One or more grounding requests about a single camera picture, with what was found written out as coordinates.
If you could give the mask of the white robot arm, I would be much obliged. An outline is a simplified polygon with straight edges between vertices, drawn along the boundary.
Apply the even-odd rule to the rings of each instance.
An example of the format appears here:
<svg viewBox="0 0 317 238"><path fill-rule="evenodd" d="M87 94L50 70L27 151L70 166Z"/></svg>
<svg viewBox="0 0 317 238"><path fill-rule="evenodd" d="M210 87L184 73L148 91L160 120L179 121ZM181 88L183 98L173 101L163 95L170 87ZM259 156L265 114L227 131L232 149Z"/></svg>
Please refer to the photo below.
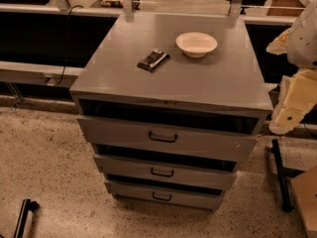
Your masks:
<svg viewBox="0 0 317 238"><path fill-rule="evenodd" d="M292 26L266 48L274 55L286 54L298 67L293 76L283 76L278 103L268 128L277 135L292 131L317 104L317 0L312 0Z"/></svg>

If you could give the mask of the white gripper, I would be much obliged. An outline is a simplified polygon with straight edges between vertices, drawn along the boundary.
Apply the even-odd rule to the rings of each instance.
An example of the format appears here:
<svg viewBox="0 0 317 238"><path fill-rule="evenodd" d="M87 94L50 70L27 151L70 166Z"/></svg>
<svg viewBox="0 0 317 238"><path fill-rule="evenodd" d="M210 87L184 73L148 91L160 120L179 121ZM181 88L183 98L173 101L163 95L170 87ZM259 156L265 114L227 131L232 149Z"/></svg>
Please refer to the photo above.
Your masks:
<svg viewBox="0 0 317 238"><path fill-rule="evenodd" d="M317 104L317 71L300 69L294 76L283 76L278 103L269 122L276 135L292 131Z"/></svg>

